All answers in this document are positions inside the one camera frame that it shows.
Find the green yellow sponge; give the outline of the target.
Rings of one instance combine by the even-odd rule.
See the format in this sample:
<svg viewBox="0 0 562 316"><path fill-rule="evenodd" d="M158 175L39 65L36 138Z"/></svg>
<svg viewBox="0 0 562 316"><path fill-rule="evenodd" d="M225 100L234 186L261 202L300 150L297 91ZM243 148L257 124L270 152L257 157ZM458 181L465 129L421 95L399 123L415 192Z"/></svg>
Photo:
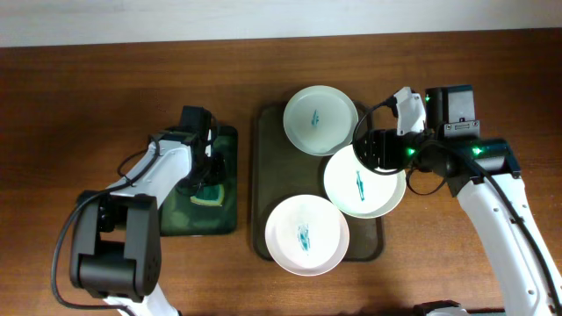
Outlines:
<svg viewBox="0 0 562 316"><path fill-rule="evenodd" d="M190 197L190 201L195 205L207 207L222 206L225 199L225 188L223 184L205 186Z"/></svg>

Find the white plate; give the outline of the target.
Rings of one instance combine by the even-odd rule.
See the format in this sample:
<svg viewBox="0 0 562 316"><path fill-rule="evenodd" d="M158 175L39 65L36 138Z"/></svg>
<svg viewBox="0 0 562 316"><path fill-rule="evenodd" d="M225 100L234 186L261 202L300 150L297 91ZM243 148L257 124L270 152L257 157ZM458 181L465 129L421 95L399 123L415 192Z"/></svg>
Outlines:
<svg viewBox="0 0 562 316"><path fill-rule="evenodd" d="M298 150L315 156L332 155L349 145L357 123L353 101L340 90L325 85L298 91L283 113L289 141Z"/></svg>
<svg viewBox="0 0 562 316"><path fill-rule="evenodd" d="M382 176L356 158L348 145L328 161L323 175L328 199L343 213L358 219L374 219L397 207L406 191L406 173Z"/></svg>
<svg viewBox="0 0 562 316"><path fill-rule="evenodd" d="M331 202L315 195L297 195L280 202L265 229L266 247L282 269L316 277L334 269L347 253L347 220Z"/></svg>

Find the white plate top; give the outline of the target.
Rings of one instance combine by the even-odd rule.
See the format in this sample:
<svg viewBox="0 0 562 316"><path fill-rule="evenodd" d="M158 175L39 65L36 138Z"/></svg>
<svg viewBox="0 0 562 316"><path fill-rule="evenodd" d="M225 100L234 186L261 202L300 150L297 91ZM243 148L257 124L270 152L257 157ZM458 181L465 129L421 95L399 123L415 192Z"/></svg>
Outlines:
<svg viewBox="0 0 562 316"><path fill-rule="evenodd" d="M298 91L283 113L289 141L298 150L315 156L332 155L349 145L357 123L353 101L340 90L325 85Z"/></svg>

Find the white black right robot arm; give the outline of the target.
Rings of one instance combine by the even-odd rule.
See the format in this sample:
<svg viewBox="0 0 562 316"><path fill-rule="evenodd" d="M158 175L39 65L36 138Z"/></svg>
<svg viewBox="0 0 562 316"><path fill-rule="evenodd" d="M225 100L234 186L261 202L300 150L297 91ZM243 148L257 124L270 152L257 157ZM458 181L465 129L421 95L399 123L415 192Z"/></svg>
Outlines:
<svg viewBox="0 0 562 316"><path fill-rule="evenodd" d="M561 313L561 275L530 210L521 167L504 139L481 138L472 86L397 90L364 112L351 145L374 174L441 177L477 231L507 315Z"/></svg>

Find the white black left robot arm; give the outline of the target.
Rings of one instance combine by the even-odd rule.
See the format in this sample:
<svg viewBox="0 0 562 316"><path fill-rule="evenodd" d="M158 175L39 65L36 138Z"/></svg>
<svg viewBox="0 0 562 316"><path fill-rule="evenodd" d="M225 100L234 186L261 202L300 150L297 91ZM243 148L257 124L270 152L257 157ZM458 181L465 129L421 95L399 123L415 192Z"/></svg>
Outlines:
<svg viewBox="0 0 562 316"><path fill-rule="evenodd" d="M63 230L71 232L69 279L123 315L178 315L158 279L162 268L159 210L174 191L191 198L225 177L216 118L185 106L177 126L148 137L141 159L104 190L86 190Z"/></svg>

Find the small dark green tray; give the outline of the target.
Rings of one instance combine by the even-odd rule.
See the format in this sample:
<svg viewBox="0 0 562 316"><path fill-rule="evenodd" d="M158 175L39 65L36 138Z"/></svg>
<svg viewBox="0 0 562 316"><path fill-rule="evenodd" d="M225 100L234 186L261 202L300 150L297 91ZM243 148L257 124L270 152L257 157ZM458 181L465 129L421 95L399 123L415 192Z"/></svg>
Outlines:
<svg viewBox="0 0 562 316"><path fill-rule="evenodd" d="M225 199L222 206L207 207L190 201L187 190L175 187L160 208L161 236L220 235L237 226L238 132L222 127L214 149L225 158Z"/></svg>

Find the large dark brown tray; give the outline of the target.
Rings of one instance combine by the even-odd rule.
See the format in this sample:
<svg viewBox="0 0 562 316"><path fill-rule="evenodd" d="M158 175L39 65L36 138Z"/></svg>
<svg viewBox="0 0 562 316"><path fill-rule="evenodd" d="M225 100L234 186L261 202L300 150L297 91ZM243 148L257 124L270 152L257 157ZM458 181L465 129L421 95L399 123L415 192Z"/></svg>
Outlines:
<svg viewBox="0 0 562 316"><path fill-rule="evenodd" d="M271 261L264 230L273 209L286 198L309 194L325 198L323 173L327 156L298 150L287 138L283 126L286 103L264 106L254 120L252 146L252 189L250 236L258 257ZM346 262L370 262L385 247L383 220L345 217L349 226Z"/></svg>

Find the white plate bottom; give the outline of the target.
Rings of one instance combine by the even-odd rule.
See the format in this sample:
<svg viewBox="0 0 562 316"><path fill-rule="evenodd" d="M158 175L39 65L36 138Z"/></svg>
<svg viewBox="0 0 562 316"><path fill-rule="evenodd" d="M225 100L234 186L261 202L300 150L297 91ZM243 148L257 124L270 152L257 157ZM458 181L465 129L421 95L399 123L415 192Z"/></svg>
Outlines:
<svg viewBox="0 0 562 316"><path fill-rule="evenodd" d="M347 253L347 220L331 202L315 195L297 195L280 202L265 229L266 247L282 269L316 277L334 269Z"/></svg>

